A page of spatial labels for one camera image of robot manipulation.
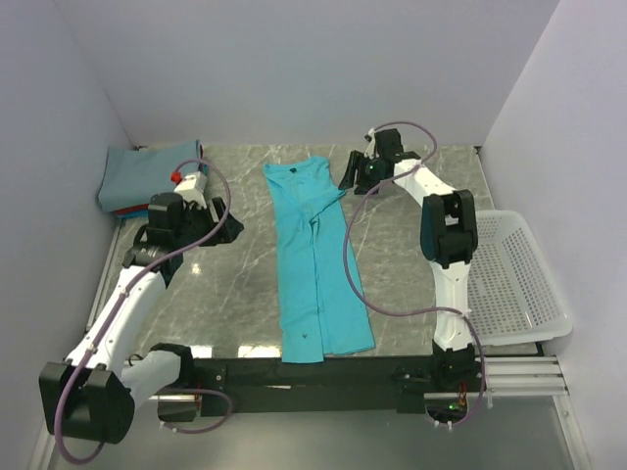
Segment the turquoise polo shirt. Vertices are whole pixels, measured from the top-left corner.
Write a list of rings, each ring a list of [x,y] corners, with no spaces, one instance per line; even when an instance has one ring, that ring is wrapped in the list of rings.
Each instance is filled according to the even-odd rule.
[[[354,252],[344,242],[345,193],[328,159],[265,164],[263,172],[275,219],[283,361],[318,363],[373,349]]]

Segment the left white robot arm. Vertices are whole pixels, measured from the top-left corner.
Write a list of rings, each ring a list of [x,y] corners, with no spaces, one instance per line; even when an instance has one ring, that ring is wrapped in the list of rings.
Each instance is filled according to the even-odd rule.
[[[197,247],[233,242],[243,225],[230,213],[230,200],[209,206],[175,192],[155,195],[148,219],[135,234],[121,263],[114,292],[79,344],[60,362],[48,362],[38,383],[48,432],[117,444],[127,434],[136,409],[157,392],[176,394],[196,382],[188,346],[158,343],[136,366],[126,359],[156,301]]]

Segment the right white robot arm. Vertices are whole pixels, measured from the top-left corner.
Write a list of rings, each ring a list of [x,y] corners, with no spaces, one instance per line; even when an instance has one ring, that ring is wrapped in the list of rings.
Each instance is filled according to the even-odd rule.
[[[450,391],[474,378],[480,366],[468,300],[469,270],[478,247],[474,197],[426,166],[436,148],[424,158],[406,150],[395,126],[393,121],[368,131],[366,149],[350,154],[340,187],[367,199],[394,183],[420,206],[420,249],[431,266],[436,294],[435,305],[427,309],[437,315],[430,381]]]

